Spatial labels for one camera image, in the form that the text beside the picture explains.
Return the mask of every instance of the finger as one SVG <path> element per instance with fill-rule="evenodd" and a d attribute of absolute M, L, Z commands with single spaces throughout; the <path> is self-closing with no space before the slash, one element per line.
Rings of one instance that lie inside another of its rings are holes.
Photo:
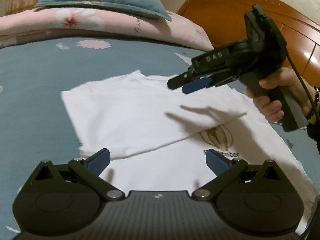
<path fill-rule="evenodd" d="M 275 114 L 266 116 L 266 119 L 269 122 L 279 122 L 283 117 L 284 117 L 284 112 L 282 110 L 280 110 Z"/>
<path fill-rule="evenodd" d="M 281 106 L 281 102 L 279 100 L 275 100 L 266 104 L 263 108 L 259 108 L 259 111 L 265 116 L 271 116 L 279 112 L 281 110 Z"/>
<path fill-rule="evenodd" d="M 278 86 L 292 86 L 297 80 L 297 76 L 293 69 L 281 68 L 267 78 L 260 80 L 259 84 L 262 88 L 273 89 Z"/>
<path fill-rule="evenodd" d="M 247 97 L 249 98 L 253 98 L 254 97 L 254 93 L 252 92 L 252 90 L 250 90 L 249 88 L 247 88 L 245 90 L 245 94 L 247 95 Z"/>
<path fill-rule="evenodd" d="M 256 106 L 256 108 L 261 109 L 265 107 L 268 103 L 270 103 L 270 98 L 267 96 L 254 97 L 253 103 Z"/>

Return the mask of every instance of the blue bedsheet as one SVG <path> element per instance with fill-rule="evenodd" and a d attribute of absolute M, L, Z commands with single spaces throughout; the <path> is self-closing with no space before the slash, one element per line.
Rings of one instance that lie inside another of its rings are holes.
<path fill-rule="evenodd" d="M 107 46 L 77 43 L 83 40 L 104 41 Z M 175 53 L 192 58 L 202 52 L 155 41 L 81 37 L 0 49 L 0 240 L 16 235 L 6 228 L 18 229 L 12 203 L 35 166 L 43 159 L 62 164 L 78 156 L 79 143 L 60 92 L 137 69 L 144 75 L 182 73 L 189 65 Z M 244 91 L 239 82 L 230 86 Z M 284 133 L 279 126 L 275 129 L 289 140 L 292 152 L 320 189 L 315 143 L 304 130 Z"/>

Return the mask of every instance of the blue gripper pad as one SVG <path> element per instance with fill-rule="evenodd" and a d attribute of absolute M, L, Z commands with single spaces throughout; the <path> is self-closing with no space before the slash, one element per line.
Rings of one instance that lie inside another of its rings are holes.
<path fill-rule="evenodd" d="M 209 149 L 207 151 L 205 160 L 207 166 L 217 176 L 228 170 L 232 165 L 232 160 L 229 160 L 228 158 L 223 156 L 221 153 L 215 151 L 214 149 Z"/>
<path fill-rule="evenodd" d="M 99 176 L 110 164 L 110 152 L 108 149 L 102 149 L 86 159 L 87 169 Z"/>
<path fill-rule="evenodd" d="M 209 86 L 210 82 L 211 82 L 210 77 L 200 78 L 200 79 L 193 81 L 187 85 L 184 85 L 182 87 L 182 92 L 184 94 L 190 94 L 190 93 L 195 92 L 197 90 L 200 90 L 202 88 L 206 88 L 207 86 Z"/>

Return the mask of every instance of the black sleeve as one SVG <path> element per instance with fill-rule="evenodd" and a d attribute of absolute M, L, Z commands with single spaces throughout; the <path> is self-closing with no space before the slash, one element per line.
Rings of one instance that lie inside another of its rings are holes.
<path fill-rule="evenodd" d="M 320 122 L 316 122 L 315 124 L 308 124 L 307 132 L 309 137 L 316 141 L 318 152 L 320 153 Z"/>

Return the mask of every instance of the bracelet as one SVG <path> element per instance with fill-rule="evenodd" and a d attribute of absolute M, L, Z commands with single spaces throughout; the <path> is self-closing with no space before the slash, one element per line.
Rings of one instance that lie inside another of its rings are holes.
<path fill-rule="evenodd" d="M 318 103 L 319 103 L 319 96 L 320 96 L 319 88 L 317 86 L 314 86 L 313 88 L 316 90 L 315 105 L 316 105 L 316 108 L 317 108 L 318 107 Z M 315 112 L 313 111 L 313 108 L 311 108 L 309 114 L 307 114 L 307 116 L 306 116 L 306 119 L 309 121 L 314 113 Z"/>

